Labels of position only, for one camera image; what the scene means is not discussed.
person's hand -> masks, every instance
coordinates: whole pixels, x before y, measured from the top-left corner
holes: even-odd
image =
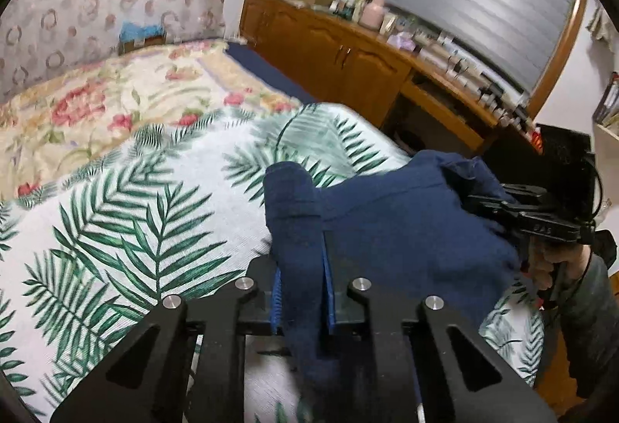
[[[528,247],[528,272],[539,290],[552,287],[553,264],[566,262],[566,277],[580,280],[589,264],[591,249],[588,245],[551,245],[538,238],[531,238]]]

cabinet door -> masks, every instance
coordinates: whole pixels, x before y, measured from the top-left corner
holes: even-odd
[[[258,51],[261,56],[287,77],[303,84],[303,24],[298,9],[287,4],[277,6],[264,35]]]
[[[306,19],[303,37],[301,85],[318,101],[340,102],[342,68],[338,60],[345,34],[313,17]]]
[[[247,39],[248,45],[259,50],[264,39],[264,30],[273,11],[271,0],[245,0],[241,16],[241,35]]]
[[[342,59],[342,103],[380,127],[410,72],[385,45],[359,40]]]

bed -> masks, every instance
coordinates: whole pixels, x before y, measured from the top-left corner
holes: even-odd
[[[407,161],[222,40],[67,72],[1,106],[0,127],[0,367],[43,423],[163,296],[208,295],[268,253],[270,164],[296,161],[327,187]],[[533,384],[544,327],[527,279],[480,333]],[[283,346],[248,340],[247,422],[311,421]]]

navy blue cloth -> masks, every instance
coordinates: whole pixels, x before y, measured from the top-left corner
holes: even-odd
[[[462,209],[468,194],[512,200],[481,159],[434,151],[399,170],[325,189],[296,163],[267,169],[265,216],[281,276],[281,325],[309,381],[324,386],[337,376],[320,348],[327,326],[324,231],[332,232],[330,247],[373,284],[410,298],[440,295],[475,326],[482,323],[520,262],[501,225]]]
[[[298,84],[292,82],[273,65],[262,59],[262,57],[250,50],[247,46],[236,43],[228,44],[228,56],[236,60],[243,68],[249,70],[265,84],[275,88],[288,96],[294,96],[302,104],[315,103],[317,100],[306,93]]]

navy blue sheet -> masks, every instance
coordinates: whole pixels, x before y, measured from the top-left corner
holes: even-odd
[[[228,56],[240,63],[245,69],[249,70],[256,77],[260,78],[265,84],[278,91],[286,93],[288,96],[293,96],[301,101],[301,103],[314,103],[317,100],[309,93],[303,90],[298,84],[292,82],[283,73],[277,70],[273,65],[250,50],[247,46],[240,44],[229,43]]]

